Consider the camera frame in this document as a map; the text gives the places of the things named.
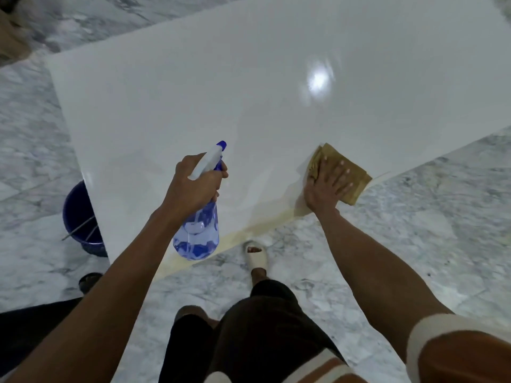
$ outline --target white marble slab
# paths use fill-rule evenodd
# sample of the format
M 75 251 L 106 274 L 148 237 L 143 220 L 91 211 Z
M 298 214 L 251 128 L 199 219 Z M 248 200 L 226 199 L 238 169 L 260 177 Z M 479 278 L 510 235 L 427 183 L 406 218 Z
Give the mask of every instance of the white marble slab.
M 49 66 L 113 260 L 221 139 L 217 252 L 295 215 L 321 142 L 377 183 L 504 128 L 510 34 L 490 0 L 243 0 Z M 168 254 L 165 274 L 190 265 Z

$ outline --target blue spray bottle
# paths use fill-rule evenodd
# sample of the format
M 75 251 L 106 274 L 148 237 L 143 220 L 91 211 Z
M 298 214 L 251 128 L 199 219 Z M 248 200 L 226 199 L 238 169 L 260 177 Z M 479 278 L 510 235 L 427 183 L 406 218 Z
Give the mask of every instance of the blue spray bottle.
M 222 170 L 222 152 L 226 146 L 225 141 L 217 143 L 201 158 L 188 178 L 197 180 L 204 172 Z M 217 204 L 213 201 L 190 215 L 172 239 L 177 253 L 188 260 L 208 257 L 219 242 Z

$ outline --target cleaning cloth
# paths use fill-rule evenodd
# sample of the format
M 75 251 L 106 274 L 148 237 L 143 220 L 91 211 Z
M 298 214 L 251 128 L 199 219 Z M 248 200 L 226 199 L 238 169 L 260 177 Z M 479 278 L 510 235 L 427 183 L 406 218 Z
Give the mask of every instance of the cleaning cloth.
M 361 167 L 356 165 L 354 162 L 349 161 L 345 156 L 336 151 L 333 146 L 325 143 L 322 147 L 320 146 L 316 149 L 316 152 L 314 152 L 314 155 L 309 161 L 309 166 L 307 167 L 309 175 L 314 177 L 314 179 L 318 178 L 319 161 L 325 156 L 329 160 L 334 159 L 335 162 L 343 160 L 344 166 L 349 168 L 349 181 L 353 183 L 353 187 L 341 198 L 341 201 L 353 206 L 364 188 L 367 184 L 369 184 L 369 181 L 372 180 L 372 177 L 369 176 Z

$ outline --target black shorts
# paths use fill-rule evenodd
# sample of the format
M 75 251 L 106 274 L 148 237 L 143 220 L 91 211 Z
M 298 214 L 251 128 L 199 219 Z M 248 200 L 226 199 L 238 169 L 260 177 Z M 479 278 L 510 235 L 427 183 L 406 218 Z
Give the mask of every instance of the black shorts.
M 272 279 L 263 280 L 256 284 L 252 288 L 250 296 L 278 297 L 298 306 L 298 300 L 290 288 Z M 332 340 L 319 327 L 317 327 L 317 331 L 322 343 L 342 359 Z M 193 371 L 193 375 L 204 376 L 208 363 L 200 363 L 200 360 L 210 360 L 213 354 L 200 353 L 200 350 L 214 350 L 217 334 L 218 330 L 215 331 L 197 315 L 184 315 L 178 319 L 170 332 L 159 383 L 195 381 L 188 375 L 190 369 Z M 184 370 L 188 371 L 186 375 L 188 378 L 185 379 L 181 374 Z

